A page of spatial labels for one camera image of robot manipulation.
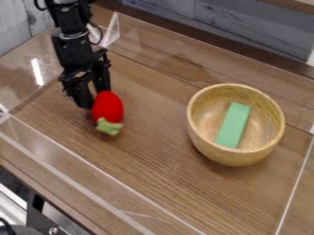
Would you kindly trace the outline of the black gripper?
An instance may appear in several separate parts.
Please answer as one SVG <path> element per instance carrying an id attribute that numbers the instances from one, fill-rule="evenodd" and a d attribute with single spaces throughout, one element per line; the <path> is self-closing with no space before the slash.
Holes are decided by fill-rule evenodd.
<path id="1" fill-rule="evenodd" d="M 79 35 L 53 34 L 53 46 L 63 67 L 59 82 L 78 107 L 85 109 L 91 109 L 94 104 L 90 82 L 98 93 L 113 90 L 107 50 L 94 50 L 93 45 L 89 32 Z"/>

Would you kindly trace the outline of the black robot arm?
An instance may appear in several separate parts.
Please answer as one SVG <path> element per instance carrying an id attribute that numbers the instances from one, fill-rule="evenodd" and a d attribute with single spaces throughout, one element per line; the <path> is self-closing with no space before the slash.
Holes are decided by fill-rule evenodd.
<path id="1" fill-rule="evenodd" d="M 53 34 L 53 46 L 63 72 L 58 81 L 63 85 L 63 92 L 70 96 L 78 107 L 91 109 L 94 97 L 89 84 L 94 83 L 97 92 L 111 90 L 111 61 L 107 49 L 94 50 L 93 46 L 102 41 L 99 32 L 98 42 L 90 40 L 87 25 L 97 29 L 99 26 L 91 21 L 93 12 L 90 4 L 97 0 L 43 0 L 42 7 L 34 0 L 39 11 L 49 11 L 59 30 Z"/>

